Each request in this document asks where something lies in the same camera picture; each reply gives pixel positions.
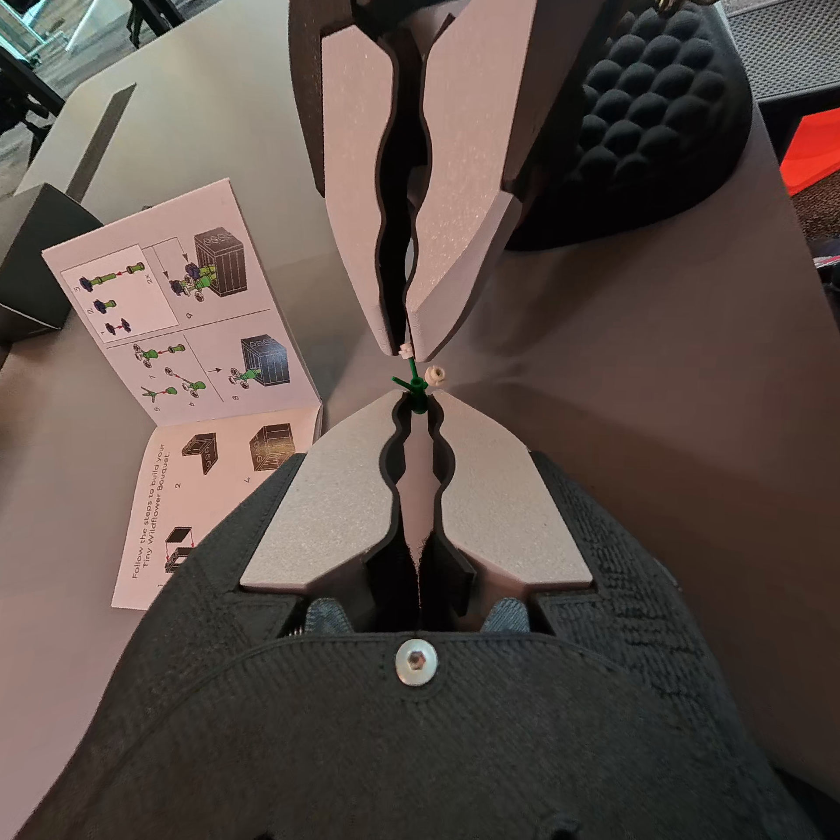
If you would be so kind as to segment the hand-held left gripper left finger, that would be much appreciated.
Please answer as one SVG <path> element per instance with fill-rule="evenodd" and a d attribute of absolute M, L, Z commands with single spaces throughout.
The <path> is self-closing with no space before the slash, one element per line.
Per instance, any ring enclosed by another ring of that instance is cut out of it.
<path fill-rule="evenodd" d="M 396 482 L 405 469 L 407 394 L 390 391 L 313 444 L 240 584 L 330 597 L 346 612 L 416 612 L 417 574 Z"/>

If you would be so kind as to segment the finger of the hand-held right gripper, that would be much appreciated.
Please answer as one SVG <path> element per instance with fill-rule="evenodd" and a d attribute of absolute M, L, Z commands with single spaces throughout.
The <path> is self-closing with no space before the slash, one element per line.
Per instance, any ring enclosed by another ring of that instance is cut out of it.
<path fill-rule="evenodd" d="M 335 244 L 385 354 L 406 338 L 412 168 L 423 161 L 421 57 L 404 28 L 351 26 L 322 40 L 324 196 Z"/>
<path fill-rule="evenodd" d="M 415 346 L 442 346 L 522 205 L 501 187 L 537 3 L 473 1 L 427 55 L 432 162 L 406 293 Z"/>

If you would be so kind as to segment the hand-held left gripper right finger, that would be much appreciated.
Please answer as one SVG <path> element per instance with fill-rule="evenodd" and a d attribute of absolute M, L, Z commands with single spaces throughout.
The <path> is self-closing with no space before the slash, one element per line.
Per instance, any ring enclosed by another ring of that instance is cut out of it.
<path fill-rule="evenodd" d="M 427 613 L 488 614 L 501 598 L 589 588 L 593 575 L 528 447 L 446 392 L 428 400 L 440 483 Z"/>

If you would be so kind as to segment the green toy stem brick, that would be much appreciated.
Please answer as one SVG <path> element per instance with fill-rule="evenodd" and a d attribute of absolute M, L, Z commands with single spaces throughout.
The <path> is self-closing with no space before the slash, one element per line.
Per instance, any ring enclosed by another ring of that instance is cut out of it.
<path fill-rule="evenodd" d="M 408 392 L 409 403 L 413 413 L 416 415 L 423 415 L 427 412 L 426 389 L 428 388 L 428 383 L 417 372 L 417 365 L 415 363 L 414 357 L 407 356 L 406 358 L 410 365 L 412 373 L 410 381 L 404 381 L 397 376 L 393 376 L 392 381 L 397 385 L 401 386 L 402 388 L 406 389 L 406 391 Z"/>

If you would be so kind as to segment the white instruction booklet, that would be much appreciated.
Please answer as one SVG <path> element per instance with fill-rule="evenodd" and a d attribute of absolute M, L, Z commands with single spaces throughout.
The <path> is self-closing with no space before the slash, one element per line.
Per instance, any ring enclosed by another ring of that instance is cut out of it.
<path fill-rule="evenodd" d="M 144 611 L 218 523 L 309 449 L 321 401 L 228 179 L 43 258 L 155 423 L 112 595 Z"/>

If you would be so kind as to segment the matte black box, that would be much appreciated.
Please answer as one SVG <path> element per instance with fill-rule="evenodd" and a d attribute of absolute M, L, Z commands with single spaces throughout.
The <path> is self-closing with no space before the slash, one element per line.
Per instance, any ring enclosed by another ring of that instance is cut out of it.
<path fill-rule="evenodd" d="M 49 184 L 2 200 L 2 344 L 63 328 L 70 302 L 42 253 L 101 226 L 88 210 Z"/>

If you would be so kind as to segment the grey desk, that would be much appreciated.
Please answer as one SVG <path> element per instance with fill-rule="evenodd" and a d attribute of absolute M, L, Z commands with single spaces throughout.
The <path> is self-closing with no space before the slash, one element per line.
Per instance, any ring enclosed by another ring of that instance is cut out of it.
<path fill-rule="evenodd" d="M 343 272 L 291 95 L 287 5 L 222 2 L 68 98 L 23 192 L 110 223 L 228 177 L 329 427 L 403 368 Z M 759 115 L 662 224 L 506 254 L 438 356 L 456 397 L 581 483 L 679 582 L 774 764 L 838 799 L 838 331 Z M 141 612 L 111 608 L 153 423 L 85 325 L 2 368 L 2 838 L 87 729 Z"/>

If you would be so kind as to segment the black mesh cushion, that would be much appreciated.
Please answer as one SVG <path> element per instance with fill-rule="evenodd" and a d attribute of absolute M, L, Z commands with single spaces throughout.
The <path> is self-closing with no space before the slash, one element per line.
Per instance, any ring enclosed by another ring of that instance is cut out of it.
<path fill-rule="evenodd" d="M 512 234 L 535 251 L 617 235 L 705 200 L 752 126 L 749 81 L 718 11 L 635 2 L 586 71 L 574 153 Z"/>

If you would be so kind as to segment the orange traffic cone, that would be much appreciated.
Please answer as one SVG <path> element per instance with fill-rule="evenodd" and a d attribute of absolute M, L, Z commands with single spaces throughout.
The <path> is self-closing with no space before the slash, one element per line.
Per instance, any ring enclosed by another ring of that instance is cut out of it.
<path fill-rule="evenodd" d="M 790 196 L 839 169 L 839 108 L 806 115 L 780 164 Z"/>

